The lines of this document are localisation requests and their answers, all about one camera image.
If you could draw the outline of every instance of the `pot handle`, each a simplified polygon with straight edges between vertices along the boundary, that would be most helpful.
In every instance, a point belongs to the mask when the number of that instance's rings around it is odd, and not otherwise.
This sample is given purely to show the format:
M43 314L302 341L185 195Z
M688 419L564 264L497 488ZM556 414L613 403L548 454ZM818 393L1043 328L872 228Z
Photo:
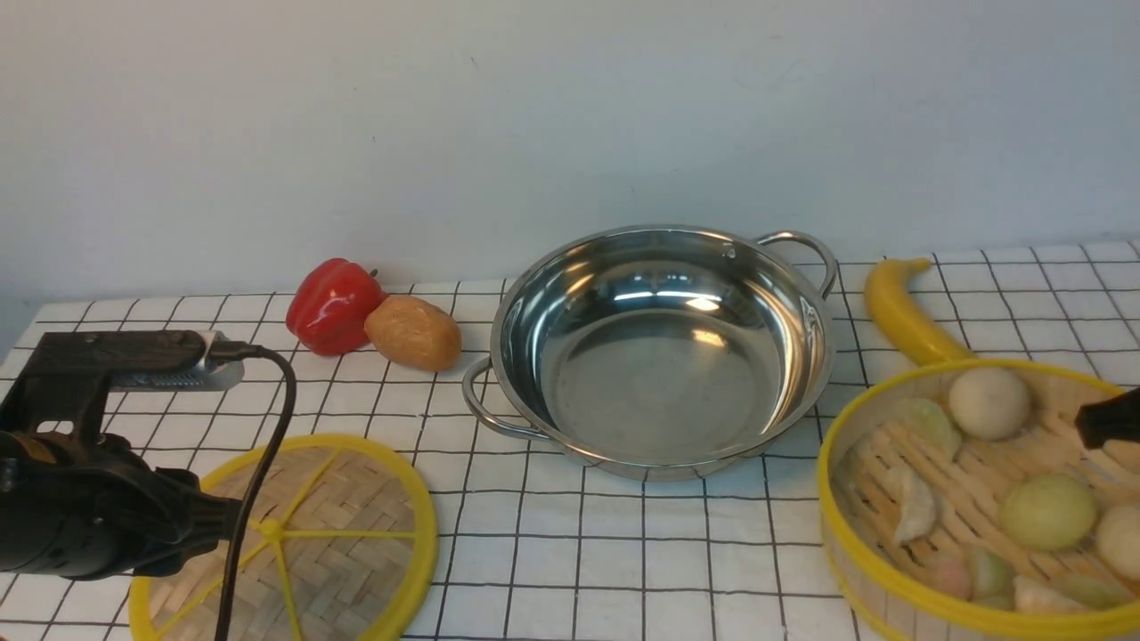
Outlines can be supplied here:
M769 245L772 243L780 242L799 243L815 253L820 254L823 259L823 284L820 285L820 297L828 298L831 293L831 287L836 284L836 276L839 274L839 263L836 262L836 255L831 253L828 245L824 245L822 241L816 238L811 234L805 234L803 232L792 232L790 229L784 232L773 232L772 234L765 234L758 238L752 238L752 242L757 245Z
M471 409L471 413L475 415L475 419L478 419L480 423L503 436L529 438L534 440L549 440L551 437L544 435L535 428L531 428L530 425L515 425L514 423L507 423L483 407L482 401L479 400L479 395L475 393L475 379L490 368L491 359L488 356L469 367L467 373L463 375L463 400L467 404L467 408Z

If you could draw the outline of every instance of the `bamboo steamer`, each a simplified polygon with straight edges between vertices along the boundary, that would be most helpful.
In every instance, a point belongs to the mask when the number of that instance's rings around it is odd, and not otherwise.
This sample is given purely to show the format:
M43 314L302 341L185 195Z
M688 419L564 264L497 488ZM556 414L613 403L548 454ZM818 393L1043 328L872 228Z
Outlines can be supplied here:
M262 449L202 480L241 498ZM209 641L228 545L180 573L131 583L137 641ZM431 584L431 496L399 454L344 435L286 439L262 485L242 547L230 639L399 639Z
M1029 429L1004 440L966 438L954 462L893 419L894 405L926 397L945 407L951 383L971 367L1000 366L1033 391ZM1067 616L1007 612L951 598L914 577L929 571L939 551L982 545L1018 574L1048 582L1083 574L1116 583L1133 595L1140 584L1113 575L1089 542L1060 553L1027 552L997 525L1004 492L1048 471L1083 479L1104 510L1140 501L1140 445L1110 441L1086 451L1073 423L1077 409L1123 390L1059 367L1019 360L967 359L915 370L878 384L836 419L820 452L817 482L824 550L852 608L890 641L1135 641L1140 601L1112 610ZM886 480L905 460L939 497L939 521L928 536L905 546L893 543L899 496Z

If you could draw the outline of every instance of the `bamboo steamer lid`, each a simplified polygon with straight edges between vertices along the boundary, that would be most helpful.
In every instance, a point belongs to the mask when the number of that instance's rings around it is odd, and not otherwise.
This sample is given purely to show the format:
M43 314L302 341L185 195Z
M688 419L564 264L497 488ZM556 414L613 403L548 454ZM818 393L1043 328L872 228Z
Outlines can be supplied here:
M202 481L241 498L262 454ZM209 641L227 542L177 575L136 578L138 641ZM438 551L427 488L399 454L343 435L286 439L261 487L242 546L233 640L399 639L431 585Z

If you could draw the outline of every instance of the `yellow spoke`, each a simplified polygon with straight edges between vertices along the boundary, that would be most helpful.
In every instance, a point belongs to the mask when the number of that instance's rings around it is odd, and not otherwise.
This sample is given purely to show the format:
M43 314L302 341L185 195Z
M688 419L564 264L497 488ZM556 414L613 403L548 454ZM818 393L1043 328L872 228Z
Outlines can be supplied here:
M268 545L269 545L268 541L262 541L261 543L258 543L256 545L254 545L253 550L250 550L250 552L237 562L238 569L245 567L254 557L258 555L259 552L261 552L262 550L264 550L266 546L268 546ZM165 635L168 632L170 632L170 628L174 627L174 625L178 622L182 620L182 618L185 618L186 615L189 614L189 611L193 608L196 608L196 607L201 606L202 603L204 603L205 600L206 600L206 597L209 597L211 592L213 592L214 590L218 590L219 587L221 587L221 581L222 581L222 577L219 576L217 581L214 581L213 583L210 584L209 587L206 587L205 590L203 590L197 597L195 597L194 599L187 601L185 606L182 606L181 608L179 608L178 611L174 612L174 615L170 617L170 620L168 620L162 627L158 628L157 636L160 639L162 639L162 636Z
M277 520L279 520L283 524L288 522L290 518L293 517L293 512L296 512L296 509L301 506L301 502L304 501L304 497L309 495L309 490L312 489L312 486L317 485L317 479L319 479L320 474L325 473L325 470L327 470L328 466L333 464L333 461L340 453L341 448L334 449L332 455L329 455L328 459L326 459L325 462L321 463L319 468L317 468L317 471L314 472L312 476L309 477L309 480L304 481L304 485L302 485L301 489L298 490L296 497L293 498L293 502L288 504L288 508L285 508L285 513L282 514L282 517Z
M334 538L352 536L356 538L415 538L414 532L388 532L377 529L290 529L282 535L285 538Z
M278 542L272 543L274 557L277 560L277 571L282 575L282 595L285 597L285 609L288 611L288 625L293 628L293 639L304 641L301 636L301 617L296 614L296 603L293 601L293 587L288 582L288 568L285 567L285 550Z

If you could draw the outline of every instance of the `red bell pepper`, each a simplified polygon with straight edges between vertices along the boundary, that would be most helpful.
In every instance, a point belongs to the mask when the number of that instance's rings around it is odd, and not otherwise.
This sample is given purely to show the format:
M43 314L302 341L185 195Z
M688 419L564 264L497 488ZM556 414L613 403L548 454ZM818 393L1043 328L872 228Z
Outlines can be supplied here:
M364 270L332 258L306 276L285 315L285 326L318 356L339 356L368 342L364 320L388 293Z

